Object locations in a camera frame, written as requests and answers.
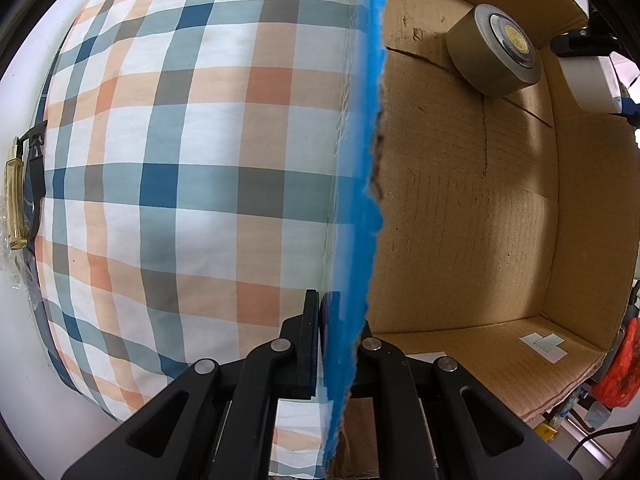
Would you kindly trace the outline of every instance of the metal screw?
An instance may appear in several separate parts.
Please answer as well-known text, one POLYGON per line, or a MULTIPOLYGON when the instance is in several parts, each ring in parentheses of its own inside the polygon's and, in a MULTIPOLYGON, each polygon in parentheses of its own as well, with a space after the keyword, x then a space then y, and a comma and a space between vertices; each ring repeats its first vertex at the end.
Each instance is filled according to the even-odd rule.
POLYGON ((211 359, 200 359, 200 361, 198 361, 193 367, 193 369, 196 370, 196 373, 200 375, 209 374, 213 370, 215 370, 215 368, 216 368, 216 363, 211 359))
POLYGON ((284 352, 291 348, 291 341, 288 339, 274 339, 271 341, 271 350, 274 352, 284 352))
POLYGON ((365 350, 380 350, 382 348, 382 341, 377 337, 367 337, 362 340, 362 347, 365 350))
POLYGON ((438 359, 438 368, 444 372, 455 372, 458 362, 453 357, 441 357, 438 359))

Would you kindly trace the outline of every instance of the plaid pillow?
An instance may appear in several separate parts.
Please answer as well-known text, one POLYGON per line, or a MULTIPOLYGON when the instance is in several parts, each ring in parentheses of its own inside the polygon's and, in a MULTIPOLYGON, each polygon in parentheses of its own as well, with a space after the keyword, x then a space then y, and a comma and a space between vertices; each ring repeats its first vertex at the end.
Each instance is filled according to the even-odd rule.
POLYGON ((105 412, 126 419, 197 359, 244 357, 322 289, 355 12, 89 0, 79 14, 47 94, 36 259, 61 374, 105 412))

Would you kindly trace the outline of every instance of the black cable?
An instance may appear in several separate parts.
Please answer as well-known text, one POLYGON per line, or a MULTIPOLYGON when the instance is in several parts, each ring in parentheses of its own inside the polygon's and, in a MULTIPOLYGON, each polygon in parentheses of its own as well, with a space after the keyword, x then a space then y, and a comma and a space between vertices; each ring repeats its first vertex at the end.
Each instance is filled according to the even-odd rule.
POLYGON ((631 83, 629 83, 629 86, 628 86, 627 88, 631 88, 633 85, 635 85, 635 84, 636 84, 636 81, 638 81, 638 78, 639 78, 639 77, 640 77, 640 74, 638 74, 638 75, 634 78, 634 80, 633 80, 631 83))
POLYGON ((569 453, 569 456, 566 459, 571 460, 585 442, 593 440, 596 437, 608 435, 611 433, 623 433, 623 431, 631 431, 633 428, 635 428, 635 426, 636 423, 634 422, 633 424, 625 424, 624 426, 613 426, 612 428, 606 428, 605 430, 594 431, 590 435, 587 435, 580 442, 578 442, 578 445, 574 447, 574 450, 569 453))
POLYGON ((629 305, 635 305, 636 304, 636 300, 638 299, 638 292, 640 292, 640 280, 636 281, 636 284, 631 288, 631 295, 629 295, 629 305))
POLYGON ((596 431, 595 428, 589 426, 573 408, 571 408, 571 411, 569 413, 575 419, 575 421, 582 426, 582 429, 584 431, 586 431, 587 433, 593 433, 594 431, 596 431))

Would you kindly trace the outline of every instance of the red plastic bag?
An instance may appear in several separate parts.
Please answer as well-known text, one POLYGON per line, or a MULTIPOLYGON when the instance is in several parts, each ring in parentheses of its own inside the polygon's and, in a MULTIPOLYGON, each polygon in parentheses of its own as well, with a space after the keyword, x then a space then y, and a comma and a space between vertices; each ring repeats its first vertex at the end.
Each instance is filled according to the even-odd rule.
POLYGON ((640 389, 640 330, 638 318, 626 326, 625 340, 604 378, 592 395, 608 408, 624 408, 640 389))

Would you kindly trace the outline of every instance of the gold knife handle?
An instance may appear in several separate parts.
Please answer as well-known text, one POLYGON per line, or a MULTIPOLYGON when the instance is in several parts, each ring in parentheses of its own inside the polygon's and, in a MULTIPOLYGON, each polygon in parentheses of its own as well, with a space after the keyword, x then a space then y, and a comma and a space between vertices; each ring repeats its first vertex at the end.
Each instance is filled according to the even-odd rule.
POLYGON ((22 195, 22 170, 24 163, 20 158, 11 158, 6 164, 6 210, 9 228, 9 247, 17 251, 27 245, 24 225, 24 198, 22 195))

